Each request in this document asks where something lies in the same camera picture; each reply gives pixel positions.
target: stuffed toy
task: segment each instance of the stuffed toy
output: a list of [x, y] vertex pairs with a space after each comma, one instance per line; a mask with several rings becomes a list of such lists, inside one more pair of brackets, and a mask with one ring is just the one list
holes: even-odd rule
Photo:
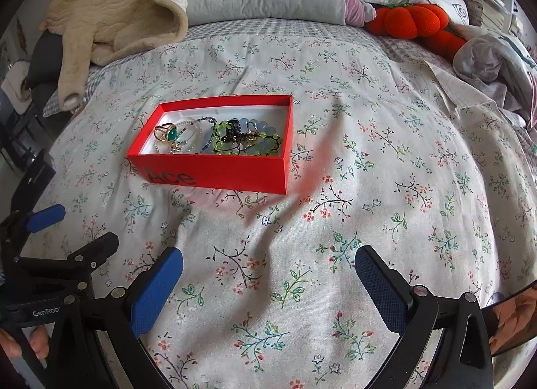
[[402, 4], [378, 7], [377, 17], [364, 28], [377, 36], [393, 36], [399, 39], [416, 39], [434, 54], [450, 62], [466, 43], [452, 32], [444, 30], [449, 17], [436, 4]]

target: human hand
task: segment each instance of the human hand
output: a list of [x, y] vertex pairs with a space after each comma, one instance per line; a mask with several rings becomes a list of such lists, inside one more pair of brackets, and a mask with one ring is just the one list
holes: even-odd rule
[[[8, 358], [20, 357], [22, 350], [20, 345], [5, 330], [0, 329], [0, 345]], [[37, 326], [30, 335], [30, 347], [39, 360], [48, 356], [48, 334], [45, 326]]]

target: beige blanket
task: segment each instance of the beige blanket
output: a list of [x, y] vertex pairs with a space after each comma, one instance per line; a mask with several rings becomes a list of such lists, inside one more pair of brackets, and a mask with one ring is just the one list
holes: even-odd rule
[[172, 0], [54, 0], [41, 29], [63, 35], [60, 107], [84, 97], [90, 61], [104, 66], [132, 53], [181, 41], [185, 11]]

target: red gift box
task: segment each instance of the red gift box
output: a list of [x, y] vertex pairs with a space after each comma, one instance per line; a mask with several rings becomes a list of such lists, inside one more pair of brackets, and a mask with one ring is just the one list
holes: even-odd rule
[[[149, 145], [154, 140], [155, 127], [162, 123], [168, 112], [233, 106], [286, 108], [285, 130], [278, 133], [283, 137], [278, 156], [142, 154], [144, 148], [147, 150], [146, 144]], [[291, 95], [233, 95], [187, 99], [159, 104], [129, 148], [127, 158], [151, 183], [286, 194], [292, 139]]]

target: bed sheet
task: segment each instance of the bed sheet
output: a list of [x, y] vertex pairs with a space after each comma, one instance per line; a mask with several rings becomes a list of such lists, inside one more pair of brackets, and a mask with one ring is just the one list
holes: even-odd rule
[[[144, 340], [175, 387], [365, 387], [397, 336], [356, 276], [364, 244], [411, 284], [482, 306], [535, 278], [536, 189], [492, 100], [351, 28], [238, 22], [99, 71], [38, 205], [66, 218], [25, 248], [64, 258], [116, 233], [97, 296], [180, 248], [184, 273]], [[294, 96], [288, 195], [150, 184], [125, 158], [159, 103], [248, 93]], [[504, 355], [496, 382], [533, 347]]]

